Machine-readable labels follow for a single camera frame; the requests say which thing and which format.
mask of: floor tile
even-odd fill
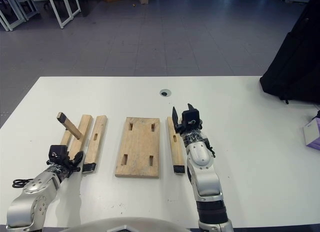
[[[165,67],[137,67],[134,76],[167,76]]]
[[[116,42],[112,45],[111,53],[121,52],[121,53],[137,53],[138,44],[129,44],[124,42]]]
[[[196,63],[199,67],[228,67],[225,57],[219,50],[194,49]]]
[[[109,55],[105,67],[127,67],[132,68],[136,66],[137,54],[136,53],[120,53],[113,52]]]
[[[105,67],[104,68],[104,76],[123,76],[123,77],[131,77],[134,76],[135,68],[134,67]]]
[[[198,67],[168,67],[168,76],[199,76]]]
[[[165,67],[166,57],[164,52],[139,52],[136,67]]]
[[[199,76],[234,76],[229,66],[199,66]]]
[[[235,76],[262,76],[268,67],[258,66],[231,66]]]

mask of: black backpack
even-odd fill
[[[320,0],[309,1],[260,83],[286,103],[320,103]]]

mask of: silver robot arm segment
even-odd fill
[[[32,181],[28,182],[22,193],[10,205],[6,219],[8,232],[35,232],[44,227],[48,206],[57,196],[61,182],[73,172],[82,161],[83,151],[70,160],[65,145],[51,145],[49,151],[50,165]]]
[[[58,176],[47,170],[26,184],[21,195],[8,209],[6,229],[12,232],[41,230],[47,208],[56,197],[59,188]]]
[[[187,174],[193,188],[202,232],[234,232],[228,219],[219,177],[215,172],[215,152],[201,132],[199,111],[191,104],[182,113],[181,124],[173,108],[172,120],[176,133],[180,133],[187,153]]]

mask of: white table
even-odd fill
[[[166,118],[199,109],[216,151],[227,213],[235,228],[320,223],[320,151],[304,145],[302,126],[317,109],[286,105],[262,92],[258,77],[41,77],[0,130],[0,224],[20,189],[14,179],[43,171],[64,112],[107,115],[95,174],[65,180],[47,211],[46,227],[72,227],[103,218],[141,216],[198,227],[187,175],[173,173]],[[170,97],[159,95],[170,89]],[[117,178],[117,153],[126,117],[160,118],[160,178]]]

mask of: rectangular slot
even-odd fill
[[[123,155],[123,158],[122,158],[122,163],[121,165],[122,166],[125,166],[127,164],[127,161],[128,161],[128,155],[127,154],[124,154]]]
[[[154,156],[150,155],[149,156],[149,166],[153,166],[154,165]]]

